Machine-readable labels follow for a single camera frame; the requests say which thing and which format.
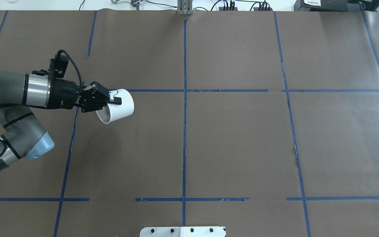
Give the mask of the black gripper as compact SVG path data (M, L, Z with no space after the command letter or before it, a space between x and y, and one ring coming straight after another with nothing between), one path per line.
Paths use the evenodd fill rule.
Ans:
M88 87L83 87L76 100L76 106L81 108L83 113L102 110L108 103L122 105L122 98L114 96L110 99L109 90L96 81Z

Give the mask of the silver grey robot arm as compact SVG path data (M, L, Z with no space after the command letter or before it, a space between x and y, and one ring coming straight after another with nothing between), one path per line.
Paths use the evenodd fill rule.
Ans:
M89 86L64 80L63 75L44 76L0 69L0 124L5 133L0 136L0 171L16 161L36 160L55 146L49 133L31 108L72 109L83 113L96 112L109 124L127 117L134 111L134 101L127 90L108 90L98 82Z

